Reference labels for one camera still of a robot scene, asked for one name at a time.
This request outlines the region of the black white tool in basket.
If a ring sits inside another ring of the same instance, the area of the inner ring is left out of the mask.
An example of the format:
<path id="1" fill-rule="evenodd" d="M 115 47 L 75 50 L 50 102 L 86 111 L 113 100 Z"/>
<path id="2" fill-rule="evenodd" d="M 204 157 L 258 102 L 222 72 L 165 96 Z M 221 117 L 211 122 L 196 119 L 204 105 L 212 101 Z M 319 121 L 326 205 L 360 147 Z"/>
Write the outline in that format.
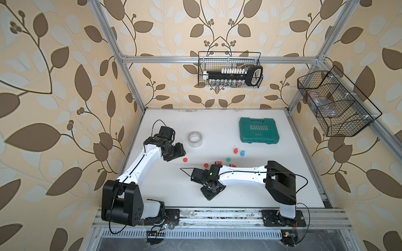
<path id="1" fill-rule="evenodd" d="M 201 81 L 212 87 L 259 88 L 263 81 L 263 67 L 246 65 L 244 68 L 203 71 Z"/>

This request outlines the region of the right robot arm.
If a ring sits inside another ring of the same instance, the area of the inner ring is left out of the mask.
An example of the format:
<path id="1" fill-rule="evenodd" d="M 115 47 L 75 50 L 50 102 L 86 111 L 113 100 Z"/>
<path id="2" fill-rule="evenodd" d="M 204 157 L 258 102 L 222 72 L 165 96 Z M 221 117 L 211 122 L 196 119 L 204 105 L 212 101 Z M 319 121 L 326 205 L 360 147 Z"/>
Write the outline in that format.
<path id="1" fill-rule="evenodd" d="M 228 186 L 264 187 L 280 204 L 281 217 L 296 218 L 296 174 L 276 161 L 268 161 L 267 165 L 260 167 L 213 164 L 208 170 L 195 168 L 191 181 L 202 185 L 201 192 L 207 200 L 212 200 Z"/>

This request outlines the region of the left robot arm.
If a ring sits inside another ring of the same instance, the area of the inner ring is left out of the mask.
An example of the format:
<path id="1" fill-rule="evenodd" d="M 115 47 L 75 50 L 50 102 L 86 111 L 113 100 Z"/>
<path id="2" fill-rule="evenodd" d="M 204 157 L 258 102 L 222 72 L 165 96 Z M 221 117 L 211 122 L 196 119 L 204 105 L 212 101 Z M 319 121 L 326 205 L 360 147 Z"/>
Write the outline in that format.
<path id="1" fill-rule="evenodd" d="M 143 143 L 143 149 L 130 167 L 116 180 L 103 186 L 101 219 L 134 227 L 140 221 L 159 225 L 166 220 L 164 202 L 143 200 L 140 187 L 149 170 L 160 160 L 166 162 L 185 156 L 182 143 L 174 143 L 175 131 L 162 126 Z"/>

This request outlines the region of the plastic bag in basket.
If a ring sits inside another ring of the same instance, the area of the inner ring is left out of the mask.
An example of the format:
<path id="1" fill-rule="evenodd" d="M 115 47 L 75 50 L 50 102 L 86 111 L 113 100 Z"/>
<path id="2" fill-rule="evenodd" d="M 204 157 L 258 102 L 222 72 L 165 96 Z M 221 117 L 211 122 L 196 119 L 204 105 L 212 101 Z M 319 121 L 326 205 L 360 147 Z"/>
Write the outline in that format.
<path id="1" fill-rule="evenodd" d="M 316 117 L 336 118 L 339 116 L 335 102 L 321 97 L 316 92 L 308 93 L 307 103 Z"/>

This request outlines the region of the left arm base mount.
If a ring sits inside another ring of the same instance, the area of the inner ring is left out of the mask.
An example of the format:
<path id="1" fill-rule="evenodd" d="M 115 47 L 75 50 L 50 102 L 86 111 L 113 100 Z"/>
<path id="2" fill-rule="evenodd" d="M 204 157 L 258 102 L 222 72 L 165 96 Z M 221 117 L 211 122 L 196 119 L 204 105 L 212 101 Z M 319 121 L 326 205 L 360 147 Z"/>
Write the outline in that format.
<path id="1" fill-rule="evenodd" d="M 179 209 L 166 209 L 163 201 L 147 199 L 144 203 L 143 214 L 139 224 L 145 226 L 163 225 L 173 229 L 179 224 L 179 221 Z"/>

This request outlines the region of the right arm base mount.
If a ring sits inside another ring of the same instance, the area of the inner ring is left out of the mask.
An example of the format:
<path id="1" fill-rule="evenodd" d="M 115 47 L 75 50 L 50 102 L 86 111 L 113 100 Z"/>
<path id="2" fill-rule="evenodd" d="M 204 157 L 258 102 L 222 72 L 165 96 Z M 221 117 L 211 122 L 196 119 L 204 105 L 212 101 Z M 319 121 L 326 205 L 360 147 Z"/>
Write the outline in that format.
<path id="1" fill-rule="evenodd" d="M 263 225 L 265 227 L 307 227 L 307 223 L 300 210 L 295 211 L 295 218 L 287 218 L 279 210 L 262 210 Z"/>

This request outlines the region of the clear tape roll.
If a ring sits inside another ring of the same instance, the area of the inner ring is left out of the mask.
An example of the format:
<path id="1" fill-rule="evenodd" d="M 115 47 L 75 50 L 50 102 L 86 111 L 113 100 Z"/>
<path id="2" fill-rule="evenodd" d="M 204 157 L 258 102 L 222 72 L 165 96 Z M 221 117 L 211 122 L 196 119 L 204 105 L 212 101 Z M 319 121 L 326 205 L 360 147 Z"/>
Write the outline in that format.
<path id="1" fill-rule="evenodd" d="M 188 135 L 188 144 L 197 148 L 203 144 L 203 135 L 200 132 L 193 131 Z"/>

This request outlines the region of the green tool case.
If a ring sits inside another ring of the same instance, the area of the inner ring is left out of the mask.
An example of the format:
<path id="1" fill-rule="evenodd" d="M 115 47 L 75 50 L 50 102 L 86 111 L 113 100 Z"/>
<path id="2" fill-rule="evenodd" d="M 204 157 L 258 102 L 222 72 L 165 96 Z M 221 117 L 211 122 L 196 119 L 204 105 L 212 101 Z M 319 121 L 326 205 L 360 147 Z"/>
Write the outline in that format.
<path id="1" fill-rule="evenodd" d="M 280 136 L 272 118 L 246 118 L 239 120 L 240 140 L 243 143 L 277 144 Z"/>

